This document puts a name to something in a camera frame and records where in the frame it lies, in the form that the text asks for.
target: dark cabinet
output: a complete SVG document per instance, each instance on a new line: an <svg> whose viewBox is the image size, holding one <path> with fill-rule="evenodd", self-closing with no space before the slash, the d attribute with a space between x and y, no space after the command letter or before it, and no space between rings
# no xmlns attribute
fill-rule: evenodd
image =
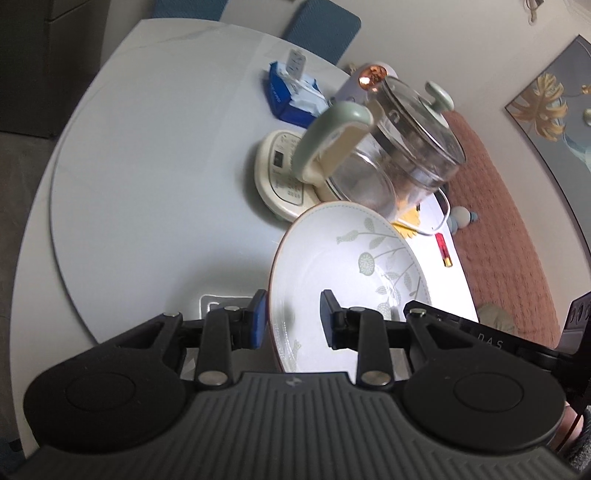
<svg viewBox="0 0 591 480"><path fill-rule="evenodd" d="M61 132L100 68L110 0L0 0L0 131Z"/></svg>

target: plate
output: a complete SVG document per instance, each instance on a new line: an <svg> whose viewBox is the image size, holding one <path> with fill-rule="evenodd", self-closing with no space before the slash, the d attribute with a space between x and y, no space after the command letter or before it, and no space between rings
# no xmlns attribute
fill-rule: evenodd
<svg viewBox="0 0 591 480"><path fill-rule="evenodd" d="M320 321L320 293L343 307L404 320L410 300L430 304L413 251L381 216L352 202L327 202L300 216L284 235L271 269L269 323L286 372L346 371L355 380L357 353L334 351Z"/></svg>

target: white wall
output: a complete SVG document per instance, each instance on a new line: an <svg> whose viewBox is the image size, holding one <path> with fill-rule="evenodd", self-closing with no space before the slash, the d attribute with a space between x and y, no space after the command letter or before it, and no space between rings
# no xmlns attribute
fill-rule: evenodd
<svg viewBox="0 0 591 480"><path fill-rule="evenodd" d="M280 36L303 0L229 0L222 21ZM540 256L559 319L591 290L591 269L563 199L504 105L578 33L560 0L548 0L530 26L522 0L333 0L362 20L341 65L382 60L407 83L444 86L482 137ZM112 0L105 61L153 0Z"/></svg>

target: blue chair back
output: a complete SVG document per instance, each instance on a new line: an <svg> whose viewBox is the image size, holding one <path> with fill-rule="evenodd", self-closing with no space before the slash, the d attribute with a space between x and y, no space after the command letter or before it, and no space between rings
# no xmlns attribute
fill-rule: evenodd
<svg viewBox="0 0 591 480"><path fill-rule="evenodd" d="M336 65L361 28L361 19L330 0L308 0L283 39Z"/></svg>
<svg viewBox="0 0 591 480"><path fill-rule="evenodd" d="M228 0L156 0L152 18L201 18L219 22Z"/></svg>

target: painting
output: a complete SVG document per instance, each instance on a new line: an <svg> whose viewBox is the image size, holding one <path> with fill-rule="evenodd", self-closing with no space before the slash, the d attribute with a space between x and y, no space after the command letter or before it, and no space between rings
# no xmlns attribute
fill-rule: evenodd
<svg viewBox="0 0 591 480"><path fill-rule="evenodd" d="M575 38L505 108L548 165L591 247L591 44Z"/></svg>

